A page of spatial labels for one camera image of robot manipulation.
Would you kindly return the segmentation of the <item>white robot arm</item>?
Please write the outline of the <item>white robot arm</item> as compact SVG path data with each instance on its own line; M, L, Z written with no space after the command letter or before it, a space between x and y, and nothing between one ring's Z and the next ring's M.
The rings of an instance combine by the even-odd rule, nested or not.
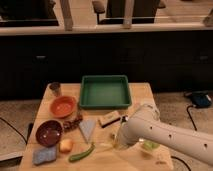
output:
M116 149L128 149L140 139L150 140L213 166L213 135L160 121L159 110L141 105L118 129Z

